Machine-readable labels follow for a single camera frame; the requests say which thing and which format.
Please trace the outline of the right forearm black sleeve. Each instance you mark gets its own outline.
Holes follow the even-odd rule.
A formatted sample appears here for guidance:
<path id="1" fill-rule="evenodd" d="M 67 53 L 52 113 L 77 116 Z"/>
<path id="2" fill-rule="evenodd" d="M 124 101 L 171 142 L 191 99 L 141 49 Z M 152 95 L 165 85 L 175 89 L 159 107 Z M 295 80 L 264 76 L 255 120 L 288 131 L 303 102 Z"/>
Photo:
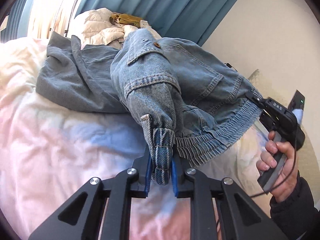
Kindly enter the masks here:
<path id="1" fill-rule="evenodd" d="M 270 200 L 270 215 L 288 239 L 319 239 L 319 211 L 308 182 L 297 176 L 293 192 L 282 202 Z"/>

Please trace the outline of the person's right hand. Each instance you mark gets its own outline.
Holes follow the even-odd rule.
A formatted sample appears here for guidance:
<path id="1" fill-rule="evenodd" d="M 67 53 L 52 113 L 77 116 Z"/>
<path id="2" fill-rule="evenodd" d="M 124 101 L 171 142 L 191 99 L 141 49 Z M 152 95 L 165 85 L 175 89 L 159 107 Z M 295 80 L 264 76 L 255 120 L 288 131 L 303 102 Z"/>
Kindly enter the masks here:
<path id="1" fill-rule="evenodd" d="M 270 191 L 277 203 L 293 193 L 298 180 L 296 151 L 288 141 L 277 141 L 279 138 L 275 131 L 268 134 L 268 142 L 256 163 L 258 184 L 263 191 Z"/>

